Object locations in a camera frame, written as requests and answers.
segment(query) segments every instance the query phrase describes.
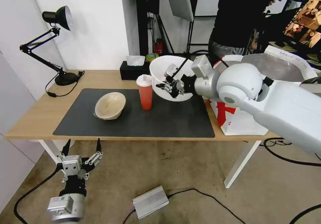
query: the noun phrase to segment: bowl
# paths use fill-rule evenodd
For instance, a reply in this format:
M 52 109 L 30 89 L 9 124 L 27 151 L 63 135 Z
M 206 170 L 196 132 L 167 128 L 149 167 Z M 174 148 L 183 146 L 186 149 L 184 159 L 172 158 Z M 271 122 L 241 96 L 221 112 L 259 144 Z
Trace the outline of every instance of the bowl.
M 185 58 L 178 57 L 178 56 L 172 56 L 172 55 L 165 55 L 158 57 L 154 59 L 149 66 L 150 74 L 153 77 L 152 79 L 152 86 L 154 92 L 163 99 L 179 102 L 179 101 L 186 101 L 190 99 L 193 94 L 186 93 L 186 94 L 180 94 L 176 98 L 173 98 L 169 93 L 166 92 L 166 90 L 162 90 L 158 87 L 156 87 L 157 84 L 163 83 L 165 81 L 164 73 L 166 72 L 167 68 L 171 64 L 175 64 L 177 67 L 179 67 L 182 62 L 184 62 Z M 181 79 L 183 74 L 186 76 L 193 76 L 194 72 L 192 71 L 192 61 L 188 60 L 182 69 L 177 73 L 177 75 L 174 77 L 174 79 Z
M 103 95 L 95 105 L 94 115 L 102 120 L 117 119 L 126 104 L 126 98 L 122 93 L 112 92 Z

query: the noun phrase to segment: floor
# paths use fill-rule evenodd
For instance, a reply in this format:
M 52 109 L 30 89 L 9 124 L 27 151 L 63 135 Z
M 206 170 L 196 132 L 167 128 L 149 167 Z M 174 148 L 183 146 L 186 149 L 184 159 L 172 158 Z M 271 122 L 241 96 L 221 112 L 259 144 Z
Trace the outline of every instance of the floor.
M 321 203 L 321 169 L 279 160 L 259 147 L 230 189 L 223 181 L 244 147 L 243 142 L 102 142 L 104 158 L 87 181 L 86 213 L 82 223 L 122 223 L 133 209 L 132 199 L 162 185 L 173 193 L 195 187 L 209 193 L 246 224 L 289 223 L 302 210 Z M 69 154 L 90 156 L 95 143 L 76 142 Z M 299 147 L 275 146 L 288 158 L 320 162 Z M 52 173 L 55 166 L 44 153 L 25 182 L 0 215 L 0 223 L 19 223 L 13 215 L 16 200 Z M 19 205 L 29 224 L 50 223 L 46 207 L 50 197 L 63 189 L 57 174 Z M 126 222 L 154 224 L 228 223 L 235 217 L 213 199 L 194 191 L 173 197 L 170 204 L 138 221 L 132 214 Z M 297 223 L 321 223 L 321 210 Z

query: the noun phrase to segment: red logo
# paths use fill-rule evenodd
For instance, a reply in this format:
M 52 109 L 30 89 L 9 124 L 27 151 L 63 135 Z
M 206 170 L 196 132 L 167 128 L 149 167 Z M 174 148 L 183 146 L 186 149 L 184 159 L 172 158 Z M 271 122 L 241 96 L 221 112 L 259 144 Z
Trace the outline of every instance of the red logo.
M 226 121 L 226 112 L 229 112 L 231 114 L 234 114 L 235 113 L 235 108 L 231 108 L 231 107 L 227 107 L 225 106 L 225 103 L 223 102 L 217 102 L 217 122 L 219 124 L 219 126 L 221 127 L 225 121 Z

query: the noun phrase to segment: black tissue box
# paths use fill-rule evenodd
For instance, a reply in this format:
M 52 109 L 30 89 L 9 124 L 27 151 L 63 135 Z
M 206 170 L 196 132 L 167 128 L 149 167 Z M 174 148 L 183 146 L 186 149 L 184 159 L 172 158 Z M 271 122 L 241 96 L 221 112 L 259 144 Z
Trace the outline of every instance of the black tissue box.
M 142 74 L 149 75 L 149 62 L 145 61 L 143 66 L 128 66 L 127 61 L 123 61 L 119 70 L 122 80 L 137 80 Z

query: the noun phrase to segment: lamp arm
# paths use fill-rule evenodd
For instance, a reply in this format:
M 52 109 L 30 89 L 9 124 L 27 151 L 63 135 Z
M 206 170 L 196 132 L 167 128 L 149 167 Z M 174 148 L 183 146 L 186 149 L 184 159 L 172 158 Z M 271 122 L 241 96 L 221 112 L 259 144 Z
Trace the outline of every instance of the lamp arm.
M 47 34 L 49 34 L 49 33 L 51 33 L 51 32 L 54 33 L 54 35 L 51 36 L 50 38 L 48 38 L 48 39 L 46 39 L 46 40 L 44 40 L 44 41 L 42 41 L 42 42 L 35 42 L 35 41 L 37 41 L 38 39 L 46 36 Z M 59 32 L 60 32 L 60 28 L 58 28 L 58 27 L 53 27 L 53 28 L 50 29 L 48 32 L 45 32 L 44 34 L 42 34 L 42 35 L 40 35 L 39 37 L 31 40 L 30 42 L 21 45 L 21 46 L 20 46 L 20 50 L 21 50 L 22 52 L 28 54 L 29 56 L 33 57 L 34 59 L 42 62 L 42 63 L 45 64 L 45 65 L 47 65 L 48 67 L 52 68 L 52 69 L 55 70 L 56 72 L 59 72 L 59 73 L 60 73 L 60 72 L 63 72 L 63 68 L 62 68 L 62 67 L 58 67 L 58 66 L 54 65 L 54 64 L 48 62 L 47 60 L 39 57 L 38 55 L 36 55 L 36 54 L 34 54 L 34 53 L 32 52 L 33 49 L 35 49 L 35 48 L 37 48 L 37 47 L 45 44 L 46 42 L 50 41 L 51 39 L 59 36 Z

